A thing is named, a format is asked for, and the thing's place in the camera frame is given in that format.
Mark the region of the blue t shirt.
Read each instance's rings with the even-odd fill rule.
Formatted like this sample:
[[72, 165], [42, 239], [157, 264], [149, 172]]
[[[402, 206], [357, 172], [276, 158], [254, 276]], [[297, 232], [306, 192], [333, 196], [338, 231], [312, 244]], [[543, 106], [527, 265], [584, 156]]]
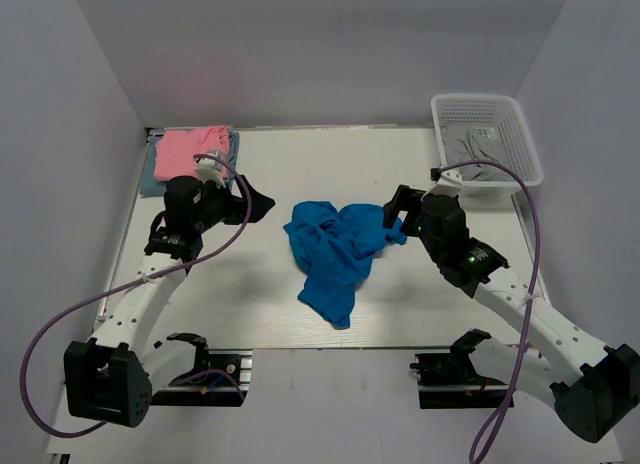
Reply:
[[383, 218], [379, 205], [338, 210], [327, 201], [304, 201], [284, 226], [294, 261], [306, 275], [298, 299], [337, 329], [351, 325], [356, 288], [370, 275], [376, 256], [407, 241], [400, 220], [386, 228]]

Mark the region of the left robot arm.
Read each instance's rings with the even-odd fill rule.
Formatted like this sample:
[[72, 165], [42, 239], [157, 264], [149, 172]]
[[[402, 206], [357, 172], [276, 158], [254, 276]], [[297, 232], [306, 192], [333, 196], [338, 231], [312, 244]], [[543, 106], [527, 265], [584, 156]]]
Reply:
[[64, 354], [69, 413], [99, 422], [138, 426], [153, 396], [175, 381], [199, 380], [209, 368], [205, 338], [174, 333], [147, 347], [172, 294], [185, 281], [203, 247], [203, 234], [217, 224], [257, 223], [274, 199], [247, 181], [235, 196], [215, 181], [194, 177], [169, 181], [164, 209], [153, 220], [139, 275], [106, 321], [85, 342]]

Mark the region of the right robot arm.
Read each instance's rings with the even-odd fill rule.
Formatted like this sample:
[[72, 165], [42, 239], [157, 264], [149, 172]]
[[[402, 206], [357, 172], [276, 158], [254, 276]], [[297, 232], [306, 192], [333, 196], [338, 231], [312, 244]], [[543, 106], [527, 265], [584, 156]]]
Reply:
[[386, 228], [404, 212], [401, 231], [421, 241], [445, 281], [526, 331], [541, 355], [524, 356], [517, 388], [552, 408], [574, 435], [597, 443], [638, 406], [638, 353], [605, 344], [541, 298], [527, 305], [527, 287], [507, 259], [471, 237], [458, 198], [401, 185], [383, 212]]

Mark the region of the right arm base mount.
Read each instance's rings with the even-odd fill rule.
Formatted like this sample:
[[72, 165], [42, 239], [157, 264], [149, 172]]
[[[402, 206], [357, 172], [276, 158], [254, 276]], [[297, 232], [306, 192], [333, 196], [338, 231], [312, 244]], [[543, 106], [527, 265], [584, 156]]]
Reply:
[[494, 409], [502, 403], [507, 383], [478, 374], [470, 359], [490, 337], [472, 329], [448, 349], [415, 355], [409, 368], [417, 378], [422, 410]]

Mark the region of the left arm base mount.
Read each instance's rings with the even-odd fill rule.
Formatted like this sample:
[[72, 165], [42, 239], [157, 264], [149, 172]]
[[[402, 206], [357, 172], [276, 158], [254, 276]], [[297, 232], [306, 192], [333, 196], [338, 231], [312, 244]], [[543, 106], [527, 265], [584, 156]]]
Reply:
[[211, 349], [193, 333], [157, 341], [143, 357], [152, 406], [240, 407], [251, 381], [253, 352]]

